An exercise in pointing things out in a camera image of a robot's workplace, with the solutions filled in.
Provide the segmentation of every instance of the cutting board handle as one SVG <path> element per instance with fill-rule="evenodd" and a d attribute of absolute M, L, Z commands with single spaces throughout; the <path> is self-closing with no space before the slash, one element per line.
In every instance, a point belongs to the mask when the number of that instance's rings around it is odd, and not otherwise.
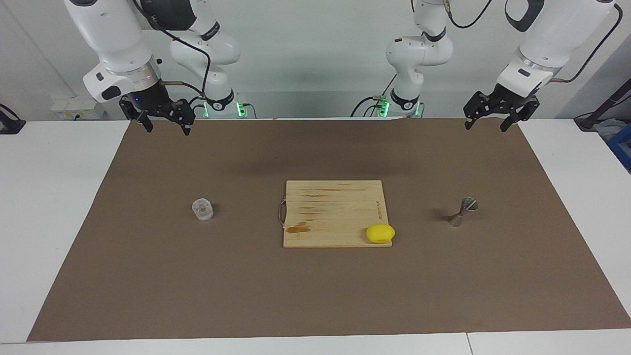
<path fill-rule="evenodd" d="M 283 205 L 287 205 L 287 196 L 283 197 L 283 200 L 280 201 L 280 205 L 278 205 L 278 222 L 280 222 L 284 229 L 285 219 L 287 218 L 287 209 L 285 209 L 285 216 L 283 217 Z"/>

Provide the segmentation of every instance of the white table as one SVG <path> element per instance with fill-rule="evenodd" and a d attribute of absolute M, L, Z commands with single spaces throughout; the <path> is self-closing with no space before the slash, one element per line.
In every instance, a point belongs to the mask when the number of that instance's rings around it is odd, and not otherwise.
<path fill-rule="evenodd" d="M 22 344 L 128 122 L 28 123 L 0 136 L 0 354 L 631 354 L 631 330 Z M 572 121 L 521 128 L 631 312 L 631 176 Z"/>

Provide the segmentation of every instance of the lemon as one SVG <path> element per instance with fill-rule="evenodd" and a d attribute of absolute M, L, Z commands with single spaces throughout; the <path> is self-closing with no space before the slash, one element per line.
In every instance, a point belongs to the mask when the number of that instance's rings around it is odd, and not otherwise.
<path fill-rule="evenodd" d="M 388 243 L 394 238 L 394 228 L 389 224 L 375 224 L 366 229 L 366 238 L 375 244 Z"/>

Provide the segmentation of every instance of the brown table mat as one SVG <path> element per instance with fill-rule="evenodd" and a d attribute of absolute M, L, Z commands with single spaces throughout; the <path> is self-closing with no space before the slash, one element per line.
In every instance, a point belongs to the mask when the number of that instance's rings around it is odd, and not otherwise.
<path fill-rule="evenodd" d="M 132 124 L 28 340 L 631 327 L 524 135 L 499 122 Z M 382 180 L 393 247 L 283 249 L 285 183 L 318 179 Z M 480 210 L 454 229 L 464 196 Z"/>

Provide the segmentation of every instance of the electrical junction box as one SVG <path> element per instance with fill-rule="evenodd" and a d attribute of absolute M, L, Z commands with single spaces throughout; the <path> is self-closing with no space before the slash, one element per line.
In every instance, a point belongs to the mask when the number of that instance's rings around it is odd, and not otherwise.
<path fill-rule="evenodd" d="M 56 100 L 51 111 L 56 118 L 63 121 L 86 121 L 105 119 L 107 113 L 103 105 L 93 98 L 71 98 Z"/>

